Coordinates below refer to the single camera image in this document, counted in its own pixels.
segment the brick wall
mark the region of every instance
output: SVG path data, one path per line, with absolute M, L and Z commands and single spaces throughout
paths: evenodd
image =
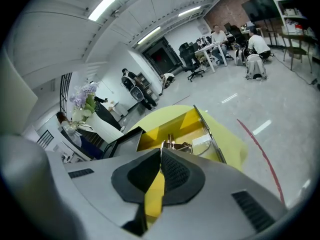
M 240 27 L 250 21 L 242 4 L 249 0 L 220 0 L 204 17 L 210 28 L 218 24 L 225 30 L 224 24 L 230 23 Z

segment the office chair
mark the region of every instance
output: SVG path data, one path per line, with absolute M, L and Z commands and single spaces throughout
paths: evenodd
M 191 75 L 189 75 L 187 78 L 192 82 L 192 79 L 200 75 L 202 78 L 204 77 L 201 73 L 205 72 L 204 70 L 198 70 L 200 67 L 200 62 L 195 56 L 195 48 L 193 46 L 187 46 L 185 43 L 182 44 L 179 47 L 180 57 L 184 59 L 184 62 L 186 64 L 186 68 L 184 68 L 184 71 L 191 71 Z
M 241 33 L 240 29 L 239 29 L 237 26 L 235 26 L 235 25 L 232 25 L 230 28 L 231 28 L 231 29 L 230 29 L 230 33 L 231 33 L 231 35 L 234 36 L 236 43 L 237 43 L 241 48 L 246 47 L 246 44 L 247 44 L 247 43 L 246 43 L 246 38 L 245 38 L 245 36 Z

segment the office room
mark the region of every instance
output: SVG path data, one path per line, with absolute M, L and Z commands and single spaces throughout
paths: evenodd
M 30 0 L 2 46 L 6 129 L 89 239 L 269 234 L 318 184 L 316 33 L 297 0 Z

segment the chair leg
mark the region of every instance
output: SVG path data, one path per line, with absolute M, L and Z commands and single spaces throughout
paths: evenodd
M 291 57 L 291 67 L 290 67 L 290 70 L 292 71 L 292 64 L 294 62 L 294 54 L 292 54 L 292 57 Z
M 284 50 L 283 61 L 285 61 L 286 52 L 287 52 L 287 49 Z
M 312 64 L 311 64 L 311 61 L 310 61 L 310 57 L 309 57 L 309 54 L 307 54 L 308 56 L 308 59 L 309 59 L 309 63 L 310 63 L 310 73 L 312 74 Z

